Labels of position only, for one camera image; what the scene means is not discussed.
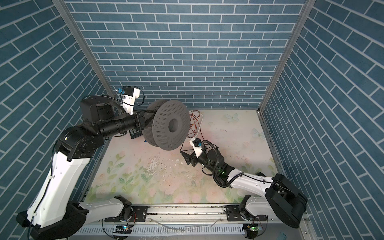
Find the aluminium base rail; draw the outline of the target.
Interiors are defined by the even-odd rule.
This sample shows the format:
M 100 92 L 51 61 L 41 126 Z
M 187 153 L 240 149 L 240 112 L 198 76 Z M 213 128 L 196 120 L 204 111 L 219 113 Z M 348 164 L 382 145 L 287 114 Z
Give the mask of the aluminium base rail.
M 71 240 L 315 240 L 313 226 L 304 218 L 297 229 L 274 215 L 250 221 L 236 205 L 135 206 L 135 222 L 106 220 L 82 227 Z

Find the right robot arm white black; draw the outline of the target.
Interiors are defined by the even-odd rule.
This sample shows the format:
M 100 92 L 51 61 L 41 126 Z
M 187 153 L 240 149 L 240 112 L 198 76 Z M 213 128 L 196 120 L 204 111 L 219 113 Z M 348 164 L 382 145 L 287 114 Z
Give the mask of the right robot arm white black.
M 211 171 L 214 182 L 221 188 L 240 189 L 249 192 L 239 205 L 240 215 L 253 220 L 259 215 L 274 215 L 287 226 L 297 229 L 307 210 L 308 198 L 282 174 L 266 177 L 251 175 L 224 162 L 220 151 L 198 151 L 191 154 L 180 151 L 186 163 L 197 164 Z

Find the grey perforated cable spool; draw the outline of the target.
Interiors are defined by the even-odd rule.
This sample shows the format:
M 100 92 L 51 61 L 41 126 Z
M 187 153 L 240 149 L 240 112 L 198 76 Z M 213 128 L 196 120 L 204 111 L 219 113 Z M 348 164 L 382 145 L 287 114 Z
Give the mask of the grey perforated cable spool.
M 187 107 L 178 100 L 157 100 L 145 111 L 143 136 L 147 143 L 166 151 L 178 148 L 187 138 L 190 116 Z

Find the black calculator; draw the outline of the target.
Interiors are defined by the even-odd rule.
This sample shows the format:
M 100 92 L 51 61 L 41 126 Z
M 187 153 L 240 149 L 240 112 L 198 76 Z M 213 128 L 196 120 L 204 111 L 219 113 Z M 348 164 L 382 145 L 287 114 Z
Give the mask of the black calculator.
M 141 130 L 137 130 L 137 129 L 129 130 L 129 134 L 130 134 L 131 139 L 136 139 L 136 138 L 138 138 L 138 137 L 143 135 L 142 131 Z

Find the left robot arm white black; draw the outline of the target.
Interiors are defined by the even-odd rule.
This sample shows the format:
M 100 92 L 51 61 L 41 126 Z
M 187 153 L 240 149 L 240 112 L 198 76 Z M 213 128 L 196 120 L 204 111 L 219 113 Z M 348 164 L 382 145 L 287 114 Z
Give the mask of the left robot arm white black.
M 144 113 L 134 109 L 138 97 L 123 93 L 119 99 L 104 95 L 82 99 L 83 122 L 61 133 L 42 189 L 29 209 L 16 217 L 28 229 L 28 239 L 65 239 L 88 223 L 106 218 L 122 222 L 132 219 L 131 202 L 122 196 L 93 206 L 72 202 L 70 196 L 85 166 L 105 139 L 145 126 Z

